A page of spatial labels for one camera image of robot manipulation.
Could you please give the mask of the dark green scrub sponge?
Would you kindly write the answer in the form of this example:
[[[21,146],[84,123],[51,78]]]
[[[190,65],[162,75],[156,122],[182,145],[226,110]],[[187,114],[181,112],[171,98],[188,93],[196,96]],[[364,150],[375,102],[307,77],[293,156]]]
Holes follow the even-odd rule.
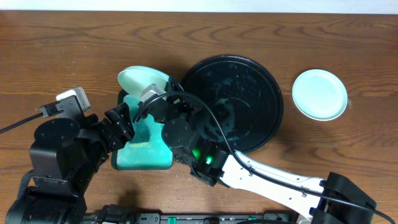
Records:
[[[129,147],[146,147],[149,146],[150,132],[149,128],[145,124],[144,120],[139,120],[132,124],[135,135],[131,141],[129,141]]]

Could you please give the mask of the mint green plate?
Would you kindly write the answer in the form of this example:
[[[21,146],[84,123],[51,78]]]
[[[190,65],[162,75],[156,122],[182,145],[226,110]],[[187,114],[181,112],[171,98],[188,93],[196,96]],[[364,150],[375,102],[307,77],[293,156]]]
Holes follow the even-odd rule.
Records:
[[[144,66],[125,68],[118,75],[118,82],[123,90],[136,99],[150,85],[156,84],[165,89],[169,76],[159,70]]]
[[[343,82],[322,69],[301,73],[292,86],[292,99],[302,114],[317,121],[338,118],[348,105],[348,94]]]

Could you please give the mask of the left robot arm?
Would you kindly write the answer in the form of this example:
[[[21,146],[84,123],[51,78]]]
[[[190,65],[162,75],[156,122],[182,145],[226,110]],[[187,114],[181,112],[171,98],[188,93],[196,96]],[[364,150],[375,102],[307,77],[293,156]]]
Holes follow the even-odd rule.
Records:
[[[52,106],[57,115],[41,124],[30,147],[33,169],[19,187],[6,223],[81,223],[84,194],[109,153],[134,137],[129,107],[121,103],[105,113],[85,116],[77,103]]]

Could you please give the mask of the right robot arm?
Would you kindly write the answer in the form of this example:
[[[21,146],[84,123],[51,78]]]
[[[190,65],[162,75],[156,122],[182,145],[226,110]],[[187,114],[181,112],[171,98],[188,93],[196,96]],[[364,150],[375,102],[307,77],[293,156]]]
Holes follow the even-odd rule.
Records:
[[[299,213],[310,223],[371,223],[375,201],[343,175],[306,177],[261,164],[226,136],[240,130],[240,113],[228,102],[208,106],[184,91],[144,90],[133,120],[152,116],[161,138],[192,176],[215,185],[253,192]]]

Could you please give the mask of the rectangular green soapy tray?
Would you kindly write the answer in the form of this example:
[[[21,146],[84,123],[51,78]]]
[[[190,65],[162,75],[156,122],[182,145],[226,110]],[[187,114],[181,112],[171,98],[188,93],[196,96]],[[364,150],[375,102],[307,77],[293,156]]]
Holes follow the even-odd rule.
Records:
[[[116,170],[166,170],[174,163],[171,150],[161,137],[163,124],[155,123],[151,115],[144,120],[149,128],[150,141],[146,147],[125,146],[112,153],[111,165]]]

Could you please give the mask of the round black tray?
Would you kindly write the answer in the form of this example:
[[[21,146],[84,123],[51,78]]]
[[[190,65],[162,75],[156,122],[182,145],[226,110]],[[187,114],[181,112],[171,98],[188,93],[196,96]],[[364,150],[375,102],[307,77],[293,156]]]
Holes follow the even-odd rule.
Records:
[[[245,154],[265,145],[282,122],[282,92],[271,73],[250,58],[204,59],[186,73],[181,86],[209,107],[195,122],[198,132]]]

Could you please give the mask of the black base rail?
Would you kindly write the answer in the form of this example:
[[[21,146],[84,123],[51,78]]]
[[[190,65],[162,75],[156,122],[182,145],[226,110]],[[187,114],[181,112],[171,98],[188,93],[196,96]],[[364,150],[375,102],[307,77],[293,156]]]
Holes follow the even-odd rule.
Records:
[[[130,223],[130,224],[210,224],[210,223],[240,223],[248,220],[267,220],[277,222],[295,222],[297,216],[291,212],[270,213],[150,213],[106,205],[94,213],[87,213],[82,223]]]

